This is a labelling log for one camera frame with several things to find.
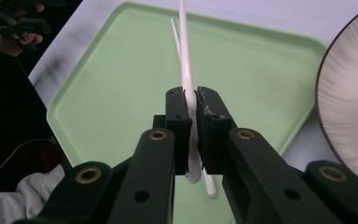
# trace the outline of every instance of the screw hole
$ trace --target screw hole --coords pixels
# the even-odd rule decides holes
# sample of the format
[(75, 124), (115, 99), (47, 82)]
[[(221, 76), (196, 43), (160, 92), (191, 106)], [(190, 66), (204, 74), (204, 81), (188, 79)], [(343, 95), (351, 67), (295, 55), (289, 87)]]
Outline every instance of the screw hole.
[(289, 199), (294, 200), (294, 201), (298, 201), (301, 199), (300, 194), (293, 189), (285, 189), (284, 195), (286, 195), (286, 197), (288, 197)]
[(97, 173), (95, 173), (95, 171), (86, 171), (81, 177), (83, 179), (92, 179), (96, 175)]
[(140, 190), (135, 193), (134, 199), (138, 203), (144, 203), (149, 200), (150, 194), (146, 190)]

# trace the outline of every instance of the white plastic utensil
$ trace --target white plastic utensil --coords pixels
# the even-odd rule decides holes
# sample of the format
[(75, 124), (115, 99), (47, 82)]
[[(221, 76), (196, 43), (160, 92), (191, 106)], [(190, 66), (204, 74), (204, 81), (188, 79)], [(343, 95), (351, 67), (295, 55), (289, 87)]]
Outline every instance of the white plastic utensil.
[(196, 95), (194, 94), (193, 88), (193, 77), (191, 75), (190, 52), (188, 48), (186, 0), (180, 0), (179, 5), (182, 87), (185, 92), (188, 115), (193, 120), (190, 132), (188, 171), (186, 179), (189, 183), (195, 184), (199, 182), (201, 178), (200, 154), (197, 150), (197, 143), (199, 142), (196, 120), (197, 105)]
[[(172, 25), (172, 30), (173, 30), (173, 37), (175, 38), (176, 49), (178, 52), (179, 60), (181, 60), (180, 43), (179, 43), (179, 38), (178, 38), (177, 30), (176, 30), (176, 24), (175, 24), (175, 21), (173, 20), (173, 18), (171, 18), (171, 25)], [(216, 185), (214, 184), (213, 175), (208, 175), (205, 168), (202, 170), (202, 174), (204, 176), (207, 193), (210, 197), (213, 198), (217, 194)]]

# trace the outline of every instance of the ceramic plate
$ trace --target ceramic plate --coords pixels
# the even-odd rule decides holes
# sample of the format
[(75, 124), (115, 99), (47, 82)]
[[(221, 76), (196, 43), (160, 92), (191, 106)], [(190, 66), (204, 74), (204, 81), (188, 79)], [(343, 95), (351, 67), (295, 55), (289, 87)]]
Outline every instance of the ceramic plate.
[(358, 175), (358, 16), (325, 55), (318, 77), (317, 106), (330, 145)]

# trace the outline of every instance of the black object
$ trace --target black object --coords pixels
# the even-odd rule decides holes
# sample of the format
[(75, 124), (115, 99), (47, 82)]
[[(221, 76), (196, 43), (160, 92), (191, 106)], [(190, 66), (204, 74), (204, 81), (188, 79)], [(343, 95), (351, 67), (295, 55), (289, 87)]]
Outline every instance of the black object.
[[(0, 35), (6, 39), (17, 35), (21, 40), (23, 34), (32, 33), (46, 35), (51, 32), (48, 23), (39, 17), (34, 8), (35, 4), (44, 4), (47, 6), (65, 6), (64, 0), (0, 0)], [(17, 19), (16, 13), (19, 8), (24, 8), (27, 12), (26, 17)], [(36, 47), (33, 43), (20, 46), (28, 53), (34, 53)]]
[[(202, 163), (223, 175), (237, 223), (358, 223), (358, 176), (331, 161), (313, 162), (302, 174), (260, 133), (237, 128), (216, 91), (199, 87), (197, 96)], [(174, 176), (186, 164), (189, 121), (182, 90), (168, 91), (168, 98), (183, 102), (167, 102), (166, 116), (155, 116), (130, 159), (113, 169), (78, 165), (38, 217), (17, 223), (172, 223)]]

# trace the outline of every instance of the green tray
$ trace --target green tray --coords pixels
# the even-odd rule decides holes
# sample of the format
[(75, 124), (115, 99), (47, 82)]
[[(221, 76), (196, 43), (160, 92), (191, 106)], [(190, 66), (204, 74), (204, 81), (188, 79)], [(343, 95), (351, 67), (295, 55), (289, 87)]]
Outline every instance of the green tray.
[[(130, 157), (165, 92), (181, 85), (170, 18), (178, 12), (133, 3), (119, 6), (98, 33), (48, 109), (48, 123), (72, 165)], [(218, 91), (239, 127), (262, 133), (283, 153), (314, 106), (325, 43), (253, 25), (189, 14), (195, 86)], [(232, 223), (216, 176), (211, 199), (204, 182), (176, 177), (174, 223)]]

